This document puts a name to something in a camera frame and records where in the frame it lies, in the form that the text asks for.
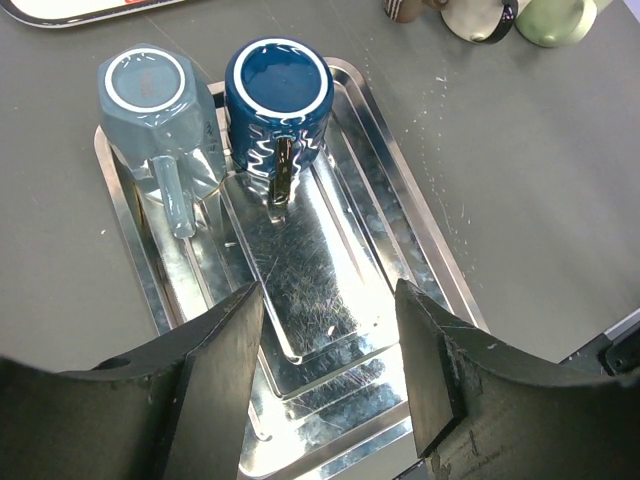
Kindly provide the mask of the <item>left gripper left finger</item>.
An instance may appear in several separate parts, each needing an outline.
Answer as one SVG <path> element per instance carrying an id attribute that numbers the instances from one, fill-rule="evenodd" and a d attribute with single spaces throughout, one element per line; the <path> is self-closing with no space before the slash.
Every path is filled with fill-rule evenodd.
<path id="1" fill-rule="evenodd" d="M 233 479 L 264 319 L 249 283 L 85 371 L 1 361 L 5 479 Z"/>

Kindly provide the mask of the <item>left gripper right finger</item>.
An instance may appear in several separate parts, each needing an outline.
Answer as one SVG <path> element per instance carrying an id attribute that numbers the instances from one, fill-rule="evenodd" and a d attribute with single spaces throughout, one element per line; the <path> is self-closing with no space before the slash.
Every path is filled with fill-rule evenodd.
<path id="1" fill-rule="evenodd" d="M 432 479 L 635 479 L 639 370 L 613 342 L 589 370 L 519 350 L 400 280 L 395 310 L 419 459 Z"/>

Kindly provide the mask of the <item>grey-blue faceted mug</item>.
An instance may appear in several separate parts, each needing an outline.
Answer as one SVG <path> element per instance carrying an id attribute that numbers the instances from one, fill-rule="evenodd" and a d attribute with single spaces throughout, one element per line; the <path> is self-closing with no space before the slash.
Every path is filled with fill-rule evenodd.
<path id="1" fill-rule="evenodd" d="M 99 66 L 101 128 L 139 190 L 158 198 L 173 235 L 196 233 L 194 204 L 227 173 L 216 105 L 185 56 L 135 45 Z"/>

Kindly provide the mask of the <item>dark blue mug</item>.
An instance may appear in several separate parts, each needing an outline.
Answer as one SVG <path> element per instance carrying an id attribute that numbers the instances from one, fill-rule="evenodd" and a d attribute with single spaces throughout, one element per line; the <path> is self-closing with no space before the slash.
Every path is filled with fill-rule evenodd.
<path id="1" fill-rule="evenodd" d="M 334 100 L 328 64 L 292 38 L 253 40 L 227 65 L 225 99 L 234 161 L 268 183 L 271 205 L 286 205 L 294 178 L 324 148 Z"/>

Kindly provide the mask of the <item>cream mug black handle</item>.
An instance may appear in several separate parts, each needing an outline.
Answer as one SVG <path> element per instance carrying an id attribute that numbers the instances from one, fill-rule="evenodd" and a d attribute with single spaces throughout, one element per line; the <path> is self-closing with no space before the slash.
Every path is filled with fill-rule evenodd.
<path id="1" fill-rule="evenodd" d="M 459 38 L 473 44 L 495 44 L 512 29 L 519 13 L 518 0 L 449 1 L 440 14 Z"/>

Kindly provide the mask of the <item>brown striped mug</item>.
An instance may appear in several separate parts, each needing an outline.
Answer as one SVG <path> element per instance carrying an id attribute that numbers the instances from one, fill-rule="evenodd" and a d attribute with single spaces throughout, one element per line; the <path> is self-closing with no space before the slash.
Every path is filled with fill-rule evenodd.
<path id="1" fill-rule="evenodd" d="M 394 22 L 410 23 L 427 8 L 442 10 L 447 3 L 447 0 L 383 0 L 382 7 L 386 16 Z"/>

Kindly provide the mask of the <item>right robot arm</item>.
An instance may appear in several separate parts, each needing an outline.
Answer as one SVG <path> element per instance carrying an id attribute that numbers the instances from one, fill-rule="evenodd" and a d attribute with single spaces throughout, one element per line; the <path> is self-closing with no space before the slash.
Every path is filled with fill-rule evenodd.
<path id="1" fill-rule="evenodd" d="M 636 370 L 639 367 L 639 309 L 588 341 L 560 364 L 608 376 Z"/>

